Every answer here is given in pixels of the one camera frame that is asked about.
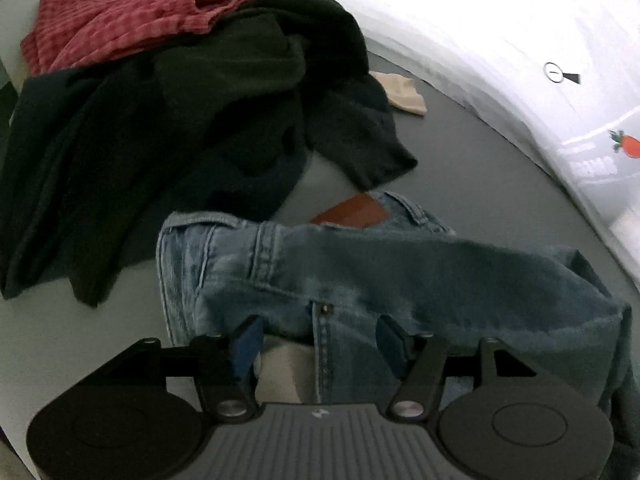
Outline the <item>white printed storage bag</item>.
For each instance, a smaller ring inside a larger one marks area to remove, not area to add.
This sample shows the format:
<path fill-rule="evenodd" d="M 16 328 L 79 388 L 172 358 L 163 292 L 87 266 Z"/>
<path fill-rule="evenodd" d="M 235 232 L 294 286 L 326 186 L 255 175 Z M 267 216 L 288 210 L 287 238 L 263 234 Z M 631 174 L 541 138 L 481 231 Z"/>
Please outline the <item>white printed storage bag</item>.
<path fill-rule="evenodd" d="M 369 49 L 556 177 L 639 272 L 639 0 L 336 0 Z"/>

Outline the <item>beige cloth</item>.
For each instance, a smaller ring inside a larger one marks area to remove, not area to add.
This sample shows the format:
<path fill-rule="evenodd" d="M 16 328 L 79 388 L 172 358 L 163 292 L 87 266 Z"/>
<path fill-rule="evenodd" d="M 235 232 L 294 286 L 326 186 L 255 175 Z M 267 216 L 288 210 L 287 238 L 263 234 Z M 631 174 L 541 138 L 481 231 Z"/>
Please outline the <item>beige cloth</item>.
<path fill-rule="evenodd" d="M 427 107 L 424 97 L 416 90 L 416 84 L 411 78 L 375 70 L 371 70 L 370 75 L 382 86 L 391 106 L 413 115 L 426 115 Z"/>

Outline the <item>black garment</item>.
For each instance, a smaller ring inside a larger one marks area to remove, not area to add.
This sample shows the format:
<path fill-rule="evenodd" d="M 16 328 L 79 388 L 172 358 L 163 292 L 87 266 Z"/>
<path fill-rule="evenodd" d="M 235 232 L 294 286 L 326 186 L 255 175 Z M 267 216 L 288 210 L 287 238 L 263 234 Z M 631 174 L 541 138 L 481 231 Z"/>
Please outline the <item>black garment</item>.
<path fill-rule="evenodd" d="M 316 152 L 360 191 L 416 166 L 334 0 L 254 0 L 207 34 L 32 76 L 1 162 L 1 293 L 94 307 L 175 211 L 271 218 Z"/>

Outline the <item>red checkered shirt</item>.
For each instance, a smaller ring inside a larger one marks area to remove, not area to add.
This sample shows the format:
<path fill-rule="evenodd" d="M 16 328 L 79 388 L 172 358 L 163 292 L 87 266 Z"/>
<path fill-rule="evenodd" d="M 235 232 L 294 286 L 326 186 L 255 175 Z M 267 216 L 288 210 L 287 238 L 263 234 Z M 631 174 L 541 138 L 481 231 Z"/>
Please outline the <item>red checkered shirt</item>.
<path fill-rule="evenodd" d="M 207 34 L 254 0 L 40 0 L 21 41 L 32 76 L 139 53 L 180 34 Z"/>

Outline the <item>blue denim jeans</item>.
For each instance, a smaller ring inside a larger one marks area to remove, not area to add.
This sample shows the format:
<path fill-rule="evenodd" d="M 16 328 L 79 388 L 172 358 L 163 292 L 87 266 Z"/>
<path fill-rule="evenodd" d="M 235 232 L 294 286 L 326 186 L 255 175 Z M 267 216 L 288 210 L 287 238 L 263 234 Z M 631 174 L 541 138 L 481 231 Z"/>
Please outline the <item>blue denim jeans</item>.
<path fill-rule="evenodd" d="M 169 216 L 156 262 L 170 340 L 258 315 L 267 335 L 314 348 L 319 401 L 386 401 L 396 380 L 375 325 L 389 315 L 463 348 L 499 338 L 607 411 L 638 405 L 631 308 L 580 252 L 477 243 L 404 196 L 372 200 L 385 219 L 366 228 Z"/>

